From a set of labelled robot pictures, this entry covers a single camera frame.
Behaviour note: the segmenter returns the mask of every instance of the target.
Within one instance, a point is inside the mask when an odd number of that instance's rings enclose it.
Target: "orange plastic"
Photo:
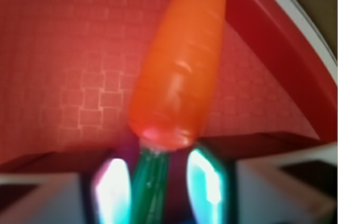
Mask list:
[[[170,3],[130,103],[129,125],[144,145],[172,151],[201,134],[217,79],[225,3]]]

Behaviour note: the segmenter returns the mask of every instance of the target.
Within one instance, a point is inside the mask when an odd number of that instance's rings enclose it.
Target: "led light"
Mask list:
[[[129,223],[131,186],[125,161],[113,159],[103,167],[95,179],[95,196],[100,223]]]
[[[188,158],[187,188],[197,223],[223,223],[221,177],[199,150]]]

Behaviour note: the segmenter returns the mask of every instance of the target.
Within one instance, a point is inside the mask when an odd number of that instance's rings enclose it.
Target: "white surface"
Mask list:
[[[239,223],[326,223],[336,201],[279,169],[311,160],[337,166],[337,144],[239,161]]]
[[[0,174],[1,184],[39,186],[1,212],[0,223],[85,223],[77,174]]]

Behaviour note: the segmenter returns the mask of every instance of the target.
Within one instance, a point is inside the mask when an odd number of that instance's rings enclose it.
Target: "green plastic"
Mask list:
[[[169,153],[141,149],[132,181],[131,224],[162,223]]]

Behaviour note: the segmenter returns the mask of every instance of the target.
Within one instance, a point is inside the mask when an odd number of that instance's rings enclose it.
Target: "red background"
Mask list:
[[[0,0],[0,162],[26,153],[114,147],[170,0]],[[205,135],[287,130],[316,137],[227,23]]]

